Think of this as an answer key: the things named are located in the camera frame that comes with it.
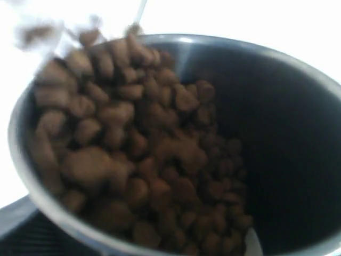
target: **bowl rim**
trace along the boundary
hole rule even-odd
[[[249,52],[257,52],[260,55],[275,58],[283,63],[286,63],[304,75],[314,78],[318,85],[328,90],[330,93],[336,95],[341,99],[341,86],[322,73],[321,71],[309,66],[308,64],[295,59],[282,52],[248,43],[238,41],[235,39],[204,36],[204,35],[189,35],[189,34],[159,34],[159,35],[143,35],[139,40],[146,44],[162,44],[162,43],[196,43],[201,45],[214,45],[216,47],[232,47],[243,48]],[[8,144],[12,162],[17,170],[20,178],[29,191],[29,196],[38,208],[56,225],[62,228],[70,236],[79,240],[88,246],[108,255],[136,255],[136,256],[175,256],[178,254],[171,254],[162,251],[147,249],[132,243],[122,241],[102,231],[92,227],[86,222],[74,216],[47,191],[47,189],[38,181],[33,172],[30,170],[26,154],[22,154],[23,148],[20,142],[19,129],[20,116],[24,108],[24,99],[28,95],[29,86],[18,99],[13,112],[11,114],[8,126]],[[333,234],[329,238],[317,242],[315,245],[302,248],[297,251],[292,251],[284,254],[277,254],[277,256],[336,256],[341,253],[341,230]]]

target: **white surface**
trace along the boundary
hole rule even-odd
[[[146,34],[227,37],[282,51],[341,82],[338,0],[148,0]]]
[[[67,24],[85,23],[88,14],[97,14],[103,20],[103,33],[108,38],[122,36],[127,25],[131,24],[140,5],[140,0],[114,0],[108,5],[107,0],[82,1],[82,9],[78,1],[53,1],[50,11],[62,15]],[[16,17],[4,1],[0,1],[0,68],[1,85],[0,93],[0,209],[27,195],[27,189],[21,182],[13,166],[7,145],[7,126],[12,109],[20,94],[33,78],[40,56],[33,53],[22,53],[11,43],[13,37],[13,24]]]

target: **metal bowl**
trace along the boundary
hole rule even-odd
[[[217,89],[220,132],[245,142],[250,209],[265,255],[338,255],[341,242],[341,87],[283,53],[196,35],[143,36],[169,51],[183,82]],[[14,164],[37,206],[64,231],[109,255],[169,255],[110,237],[67,212],[44,188],[28,155],[30,88],[9,125]]]

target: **dry pet food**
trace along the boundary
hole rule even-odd
[[[247,169],[238,138],[219,135],[216,88],[182,84],[165,51],[136,36],[93,43],[37,76],[31,154],[42,182],[94,227],[184,255],[243,255]]]

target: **stainless steel bowl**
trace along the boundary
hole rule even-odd
[[[283,53],[230,39],[143,36],[169,51],[183,82],[217,87],[220,132],[241,136],[250,209],[265,255],[338,255],[341,242],[341,87]],[[43,187],[26,147],[30,88],[9,126],[14,164],[37,206],[64,231],[109,255],[168,255],[110,237],[67,212]]]

